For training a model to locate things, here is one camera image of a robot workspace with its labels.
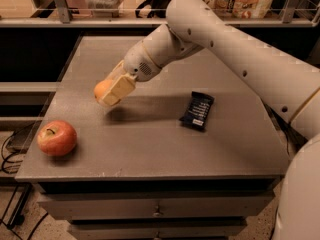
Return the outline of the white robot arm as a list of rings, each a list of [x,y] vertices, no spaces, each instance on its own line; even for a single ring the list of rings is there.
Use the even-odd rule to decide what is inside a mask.
[[[127,52],[97,101],[113,106],[169,63],[208,49],[307,139],[286,172],[272,240],[320,240],[319,69],[224,23],[203,0],[171,0],[166,20]]]

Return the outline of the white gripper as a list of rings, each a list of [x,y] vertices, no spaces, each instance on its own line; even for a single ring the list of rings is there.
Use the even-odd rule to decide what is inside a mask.
[[[136,81],[147,82],[160,71],[161,68],[151,59],[144,44],[138,42],[128,50],[124,61],[121,60],[108,74],[107,79],[111,80],[112,84],[101,101],[108,106],[116,105],[135,90]]]

